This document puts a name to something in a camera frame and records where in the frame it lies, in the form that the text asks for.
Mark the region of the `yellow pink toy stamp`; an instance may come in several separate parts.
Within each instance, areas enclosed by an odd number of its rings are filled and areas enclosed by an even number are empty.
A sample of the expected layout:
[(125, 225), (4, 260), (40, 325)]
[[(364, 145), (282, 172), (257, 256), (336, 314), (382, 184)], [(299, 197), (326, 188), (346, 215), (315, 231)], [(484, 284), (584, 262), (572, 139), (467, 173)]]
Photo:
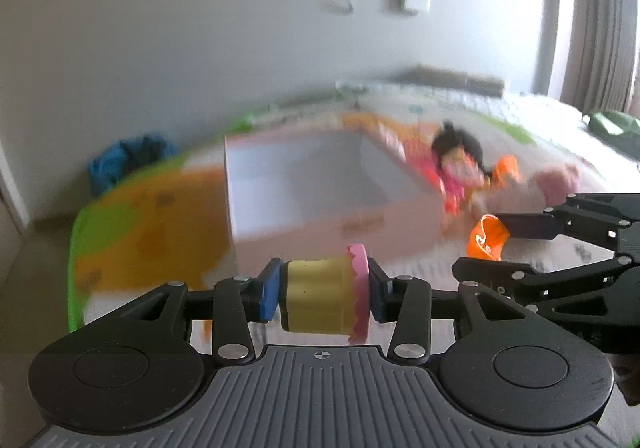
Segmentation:
[(352, 344), (366, 342), (370, 266), (361, 243), (352, 243), (336, 257), (286, 263), (280, 289), (284, 330), (305, 335), (344, 335)]

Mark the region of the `colourful play mat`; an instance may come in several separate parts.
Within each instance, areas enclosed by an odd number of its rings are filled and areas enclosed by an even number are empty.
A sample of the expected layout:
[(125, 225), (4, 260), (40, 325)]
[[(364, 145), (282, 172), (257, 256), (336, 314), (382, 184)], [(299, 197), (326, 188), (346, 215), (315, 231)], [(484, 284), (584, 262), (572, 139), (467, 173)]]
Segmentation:
[[(416, 84), (342, 81), (325, 100), (249, 112), (230, 132), (384, 130), (407, 157), (418, 159), (448, 120), (478, 138), (488, 163), (513, 155), (525, 176), (569, 163), (582, 171), (585, 191), (636, 190), (639, 159), (590, 134), (587, 113), (544, 95), (491, 97)], [(228, 272), (223, 163), (222, 144), (215, 141), (128, 175), (80, 211), (67, 269), (70, 329), (172, 275), (203, 289)]]

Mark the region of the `pink haired plush doll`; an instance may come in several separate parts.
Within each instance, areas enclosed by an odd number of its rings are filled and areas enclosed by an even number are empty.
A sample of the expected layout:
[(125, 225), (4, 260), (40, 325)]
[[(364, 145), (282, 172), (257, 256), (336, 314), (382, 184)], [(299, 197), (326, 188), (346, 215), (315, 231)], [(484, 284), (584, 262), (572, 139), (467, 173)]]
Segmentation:
[(574, 164), (545, 168), (520, 181), (510, 173), (495, 186), (472, 196), (470, 207), (476, 216), (499, 213), (539, 213), (560, 205), (580, 185)]

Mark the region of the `green plush toy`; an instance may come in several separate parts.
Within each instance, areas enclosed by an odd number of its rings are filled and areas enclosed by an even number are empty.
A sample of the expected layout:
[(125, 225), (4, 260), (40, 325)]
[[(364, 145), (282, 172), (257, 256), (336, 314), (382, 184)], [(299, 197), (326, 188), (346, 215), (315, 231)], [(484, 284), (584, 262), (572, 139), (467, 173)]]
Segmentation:
[(626, 112), (605, 110), (589, 112), (584, 116), (587, 130), (620, 153), (639, 159), (640, 127), (639, 120)]

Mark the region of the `black plush toy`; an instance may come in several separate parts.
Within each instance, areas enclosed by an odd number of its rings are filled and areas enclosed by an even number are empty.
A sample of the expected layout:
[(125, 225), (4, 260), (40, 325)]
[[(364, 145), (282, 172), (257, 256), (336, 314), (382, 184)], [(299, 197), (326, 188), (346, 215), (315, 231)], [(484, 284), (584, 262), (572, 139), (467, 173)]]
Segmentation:
[(445, 120), (439, 132), (434, 136), (431, 151), (434, 153), (437, 167), (442, 166), (442, 159), (454, 149), (461, 148), (469, 156), (480, 172), (485, 172), (484, 151), (478, 139), (462, 127), (455, 127), (454, 123)]

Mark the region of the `grey curtain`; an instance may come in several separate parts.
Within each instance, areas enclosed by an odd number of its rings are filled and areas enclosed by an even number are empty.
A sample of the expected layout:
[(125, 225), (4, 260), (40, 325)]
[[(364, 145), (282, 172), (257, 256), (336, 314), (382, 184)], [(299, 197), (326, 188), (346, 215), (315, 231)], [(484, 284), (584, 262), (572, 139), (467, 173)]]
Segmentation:
[(562, 100), (626, 112), (638, 62), (639, 0), (574, 0)]

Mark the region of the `folded brown towel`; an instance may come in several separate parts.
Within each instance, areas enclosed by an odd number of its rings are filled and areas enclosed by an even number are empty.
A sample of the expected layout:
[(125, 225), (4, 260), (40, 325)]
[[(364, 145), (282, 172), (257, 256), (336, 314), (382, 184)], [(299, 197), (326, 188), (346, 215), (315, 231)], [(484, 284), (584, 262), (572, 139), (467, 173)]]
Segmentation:
[(499, 77), (426, 65), (418, 65), (401, 72), (396, 79), (417, 86), (433, 86), (437, 89), (458, 90), (491, 97), (501, 97), (506, 90), (506, 83)]

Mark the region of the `blue bag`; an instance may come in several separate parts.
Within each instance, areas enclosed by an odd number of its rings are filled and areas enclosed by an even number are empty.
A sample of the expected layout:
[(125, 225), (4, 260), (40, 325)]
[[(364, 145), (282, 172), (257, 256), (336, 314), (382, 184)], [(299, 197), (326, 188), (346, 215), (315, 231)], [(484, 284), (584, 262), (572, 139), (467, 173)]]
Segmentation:
[(177, 153), (177, 147), (163, 135), (151, 133), (122, 139), (88, 162), (86, 172), (91, 196), (99, 197), (129, 174), (176, 156)]

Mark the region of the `orange plastic toy cup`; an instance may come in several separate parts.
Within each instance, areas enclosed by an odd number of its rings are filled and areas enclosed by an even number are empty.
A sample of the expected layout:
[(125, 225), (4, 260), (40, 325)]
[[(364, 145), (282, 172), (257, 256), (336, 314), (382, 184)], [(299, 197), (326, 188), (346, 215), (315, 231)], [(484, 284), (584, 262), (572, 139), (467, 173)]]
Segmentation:
[(511, 237), (502, 220), (492, 214), (483, 215), (471, 231), (466, 255), (472, 259), (500, 261), (502, 250)]

